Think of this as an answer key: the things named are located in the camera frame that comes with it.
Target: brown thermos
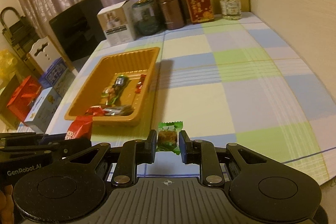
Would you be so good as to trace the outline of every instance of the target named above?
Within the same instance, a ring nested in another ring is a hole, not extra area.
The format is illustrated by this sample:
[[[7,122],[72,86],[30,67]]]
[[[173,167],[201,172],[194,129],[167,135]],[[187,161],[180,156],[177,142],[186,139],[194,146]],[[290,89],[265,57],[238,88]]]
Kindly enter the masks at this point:
[[[181,0],[156,0],[159,4],[168,30],[175,30],[185,26]]]

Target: blue box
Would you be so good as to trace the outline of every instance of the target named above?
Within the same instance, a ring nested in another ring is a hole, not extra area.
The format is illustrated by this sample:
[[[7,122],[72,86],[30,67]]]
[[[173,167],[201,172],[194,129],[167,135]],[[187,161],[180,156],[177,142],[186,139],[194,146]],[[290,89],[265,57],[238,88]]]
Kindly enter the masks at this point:
[[[25,124],[36,133],[45,133],[62,97],[54,88],[42,90],[28,113]]]
[[[44,89],[53,87],[61,97],[64,97],[75,78],[64,60],[58,58],[42,74],[39,83]]]

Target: glass jar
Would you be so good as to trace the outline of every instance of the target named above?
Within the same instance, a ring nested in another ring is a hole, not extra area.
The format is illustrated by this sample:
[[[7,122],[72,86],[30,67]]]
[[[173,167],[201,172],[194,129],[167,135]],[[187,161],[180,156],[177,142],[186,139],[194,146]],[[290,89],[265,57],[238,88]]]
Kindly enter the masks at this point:
[[[242,18],[240,0],[220,0],[222,15],[227,20],[238,20]]]
[[[135,28],[140,34],[153,35],[161,29],[153,0],[137,1],[132,5],[132,14]]]

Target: white box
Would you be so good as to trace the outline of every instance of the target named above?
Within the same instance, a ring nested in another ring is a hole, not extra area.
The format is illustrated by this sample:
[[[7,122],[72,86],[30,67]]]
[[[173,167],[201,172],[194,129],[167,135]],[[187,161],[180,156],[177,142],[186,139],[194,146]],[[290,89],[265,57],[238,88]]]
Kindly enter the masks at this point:
[[[103,8],[97,17],[111,46],[136,39],[137,35],[132,22],[132,7],[129,0]]]
[[[45,133],[62,97],[54,88],[42,90],[28,113],[25,124],[36,133]]]

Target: table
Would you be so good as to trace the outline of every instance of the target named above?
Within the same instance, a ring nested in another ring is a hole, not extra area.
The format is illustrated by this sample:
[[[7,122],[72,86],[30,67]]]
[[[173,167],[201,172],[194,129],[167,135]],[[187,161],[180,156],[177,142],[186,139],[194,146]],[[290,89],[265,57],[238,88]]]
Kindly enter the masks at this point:
[[[307,173],[319,184],[336,176],[336,105],[296,52],[252,13],[164,31],[109,47],[103,41],[61,102],[47,133],[67,131],[64,114],[88,75],[106,55],[160,47],[159,74],[143,120],[135,128],[94,126],[92,143],[146,138],[159,122],[183,121],[191,139],[215,146],[237,142]],[[141,176],[197,176],[172,152],[140,165]]]

